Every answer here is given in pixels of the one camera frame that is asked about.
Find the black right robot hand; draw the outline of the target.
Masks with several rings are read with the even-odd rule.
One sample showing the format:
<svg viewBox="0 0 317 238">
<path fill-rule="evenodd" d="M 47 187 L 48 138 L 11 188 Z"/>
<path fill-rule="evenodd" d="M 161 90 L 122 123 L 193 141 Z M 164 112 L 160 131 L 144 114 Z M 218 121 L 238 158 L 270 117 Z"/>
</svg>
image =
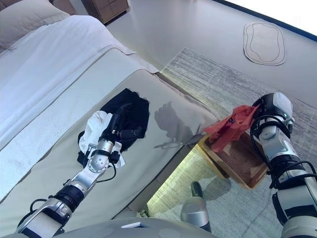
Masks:
<svg viewBox="0 0 317 238">
<path fill-rule="evenodd" d="M 254 119 L 262 116 L 280 117 L 286 122 L 294 122 L 293 105 L 291 101 L 281 92 L 266 94 L 253 103 L 257 110 Z"/>
</svg>

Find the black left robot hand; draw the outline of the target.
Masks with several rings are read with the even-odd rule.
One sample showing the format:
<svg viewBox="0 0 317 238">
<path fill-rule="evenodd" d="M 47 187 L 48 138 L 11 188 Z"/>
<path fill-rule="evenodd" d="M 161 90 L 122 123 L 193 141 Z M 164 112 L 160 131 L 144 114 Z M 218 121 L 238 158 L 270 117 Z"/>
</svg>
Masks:
<svg viewBox="0 0 317 238">
<path fill-rule="evenodd" d="M 118 108 L 112 115 L 107 128 L 101 133 L 99 141 L 111 141 L 112 143 L 119 142 L 121 144 L 130 143 L 141 136 L 142 128 L 124 129 L 125 119 L 127 114 L 132 110 L 131 103 L 124 104 Z"/>
</svg>

